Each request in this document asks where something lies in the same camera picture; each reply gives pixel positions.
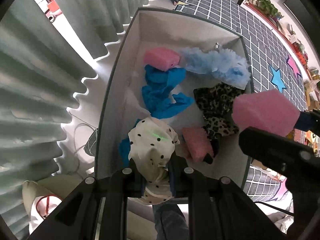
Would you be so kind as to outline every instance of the floor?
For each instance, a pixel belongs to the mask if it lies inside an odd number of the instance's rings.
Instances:
[[[149,5],[146,6],[167,8],[170,10],[175,8],[169,0],[150,0]],[[56,18],[53,25],[83,60],[97,72],[95,78],[82,79],[82,83],[87,87],[86,93],[74,93],[73,95],[74,98],[79,101],[80,106],[78,109],[67,108],[67,111],[72,115],[72,122],[69,124],[61,124],[61,127],[67,134],[67,139],[58,142],[63,150],[63,155],[56,159],[60,166],[60,172],[73,173],[74,171],[78,171],[77,174],[85,178],[94,172],[94,157],[87,155],[82,146],[87,142],[93,130],[99,125],[100,112],[109,76],[125,31],[118,33],[118,42],[105,44],[109,51],[107,55],[93,59],[63,14]],[[288,206],[287,202],[288,200],[282,203],[278,202],[277,206],[284,208]],[[179,207],[184,213],[188,213],[187,204],[179,205]],[[260,208],[265,213],[273,212],[272,209],[263,205],[261,205]]]

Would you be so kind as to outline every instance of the pink star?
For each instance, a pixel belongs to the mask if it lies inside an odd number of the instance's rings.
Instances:
[[[292,68],[294,75],[295,75],[296,79],[298,80],[298,75],[301,76],[301,73],[300,73],[300,70],[299,70],[297,64],[295,63],[294,59],[291,57],[291,55],[288,55],[287,64],[289,65],[290,68]]]

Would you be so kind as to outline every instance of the pink sponge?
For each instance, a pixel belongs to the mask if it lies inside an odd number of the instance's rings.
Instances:
[[[194,162],[202,162],[207,153],[213,156],[210,140],[202,127],[182,128],[182,134]]]
[[[255,127],[285,137],[300,111],[278,90],[243,94],[233,101],[232,119],[240,130]]]
[[[178,65],[180,55],[172,49],[154,48],[149,49],[144,54],[144,63],[159,70],[167,71]]]

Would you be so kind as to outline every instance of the white storage box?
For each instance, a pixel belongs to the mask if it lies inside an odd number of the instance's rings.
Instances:
[[[220,25],[177,11],[158,8],[139,8],[127,30],[115,61],[101,113],[95,174],[98,179],[111,176],[120,169],[118,145],[128,136],[136,120],[146,118],[141,88],[146,85],[143,56],[147,49],[166,47],[178,51],[185,47],[199,47],[203,51],[213,50],[216,42],[223,48],[234,50],[247,57],[242,37]],[[185,80],[172,93],[183,92],[194,97],[193,90],[213,87],[219,80],[187,72]],[[246,93],[253,91],[251,83]],[[196,103],[178,115],[162,119],[178,134],[183,127],[203,126],[202,112]],[[219,179],[230,177],[240,187],[244,186],[250,158],[241,152],[238,136],[221,139],[220,151],[213,164],[189,163],[189,166],[205,176]]]

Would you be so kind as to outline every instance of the leopard print cloth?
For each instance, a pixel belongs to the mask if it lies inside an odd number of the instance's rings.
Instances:
[[[205,126],[203,127],[210,140],[232,135],[239,131],[238,127],[225,119],[232,110],[233,100],[244,91],[221,83],[213,88],[198,88],[193,90],[196,103],[203,112]]]

